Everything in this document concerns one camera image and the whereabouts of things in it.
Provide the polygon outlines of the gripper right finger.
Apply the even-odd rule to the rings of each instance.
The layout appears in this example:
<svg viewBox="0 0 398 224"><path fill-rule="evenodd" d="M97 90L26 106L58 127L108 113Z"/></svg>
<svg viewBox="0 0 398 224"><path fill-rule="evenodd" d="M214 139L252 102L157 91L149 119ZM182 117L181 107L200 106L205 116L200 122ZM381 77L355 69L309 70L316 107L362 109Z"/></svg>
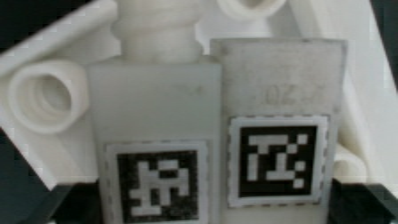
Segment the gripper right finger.
<svg viewBox="0 0 398 224"><path fill-rule="evenodd" d="M398 198L381 184L332 180L326 224L398 224Z"/></svg>

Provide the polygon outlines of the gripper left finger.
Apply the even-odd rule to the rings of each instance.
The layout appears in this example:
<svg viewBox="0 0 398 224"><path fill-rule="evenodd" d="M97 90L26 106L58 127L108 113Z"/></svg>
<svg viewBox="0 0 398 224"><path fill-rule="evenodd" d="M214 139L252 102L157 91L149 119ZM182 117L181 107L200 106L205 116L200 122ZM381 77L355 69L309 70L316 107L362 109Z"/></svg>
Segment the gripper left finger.
<svg viewBox="0 0 398 224"><path fill-rule="evenodd" d="M58 185L22 224L102 224L97 184Z"/></svg>

